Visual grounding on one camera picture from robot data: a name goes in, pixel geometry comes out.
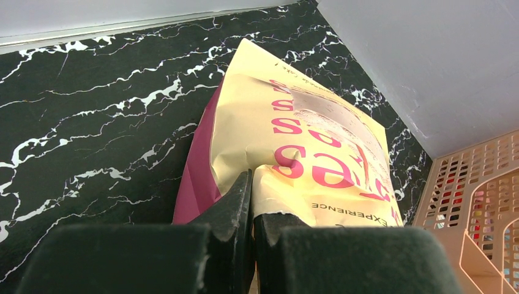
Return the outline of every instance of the yellow bag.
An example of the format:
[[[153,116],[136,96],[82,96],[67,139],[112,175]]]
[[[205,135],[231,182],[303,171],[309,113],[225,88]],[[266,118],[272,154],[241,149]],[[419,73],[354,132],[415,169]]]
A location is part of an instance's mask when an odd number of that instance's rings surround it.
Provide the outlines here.
[[[186,223],[254,171],[255,216],[311,226],[399,226],[385,129],[243,40],[195,132],[176,200]]]

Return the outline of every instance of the gray wall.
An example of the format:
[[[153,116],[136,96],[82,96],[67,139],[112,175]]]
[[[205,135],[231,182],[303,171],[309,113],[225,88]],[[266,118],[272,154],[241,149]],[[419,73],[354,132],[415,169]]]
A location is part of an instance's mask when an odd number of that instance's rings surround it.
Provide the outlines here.
[[[294,2],[295,0],[0,0],[0,38]]]
[[[318,7],[431,157],[519,129],[519,1]]]

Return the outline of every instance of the floor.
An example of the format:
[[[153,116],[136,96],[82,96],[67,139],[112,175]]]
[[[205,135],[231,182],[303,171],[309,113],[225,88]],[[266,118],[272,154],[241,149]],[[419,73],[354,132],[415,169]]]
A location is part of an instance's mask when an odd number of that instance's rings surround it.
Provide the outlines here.
[[[0,293],[57,225],[171,222],[196,124],[242,38],[386,127],[411,222],[431,159],[300,2],[0,55]]]

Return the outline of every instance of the peach plastic crate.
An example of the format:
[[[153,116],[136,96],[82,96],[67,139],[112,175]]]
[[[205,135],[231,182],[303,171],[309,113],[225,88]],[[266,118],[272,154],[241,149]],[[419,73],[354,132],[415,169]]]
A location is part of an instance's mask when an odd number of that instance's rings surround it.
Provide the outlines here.
[[[443,243],[467,293],[517,293],[519,131],[435,159],[413,225]]]

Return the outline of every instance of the marble countertop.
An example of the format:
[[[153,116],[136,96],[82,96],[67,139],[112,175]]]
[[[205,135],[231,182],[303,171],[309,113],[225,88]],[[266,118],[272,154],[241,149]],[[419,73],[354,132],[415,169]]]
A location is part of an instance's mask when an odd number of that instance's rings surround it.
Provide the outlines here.
[[[193,132],[242,38],[386,128],[410,223],[431,165],[311,2],[0,56],[0,293],[56,226],[169,223]]]

